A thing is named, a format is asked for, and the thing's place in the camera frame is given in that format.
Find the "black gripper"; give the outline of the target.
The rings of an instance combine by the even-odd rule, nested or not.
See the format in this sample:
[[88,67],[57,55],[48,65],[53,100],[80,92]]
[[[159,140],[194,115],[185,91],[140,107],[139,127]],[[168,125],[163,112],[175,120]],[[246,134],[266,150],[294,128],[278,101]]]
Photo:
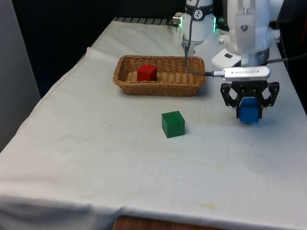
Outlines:
[[[230,90],[234,90],[236,98],[230,95]],[[268,89],[270,95],[265,99],[262,93]],[[220,92],[226,106],[236,109],[236,118],[240,118],[240,103],[243,97],[255,97],[259,104],[259,118],[262,118],[263,108],[272,107],[277,99],[280,90],[278,82],[257,81],[234,81],[232,83],[222,83]]]

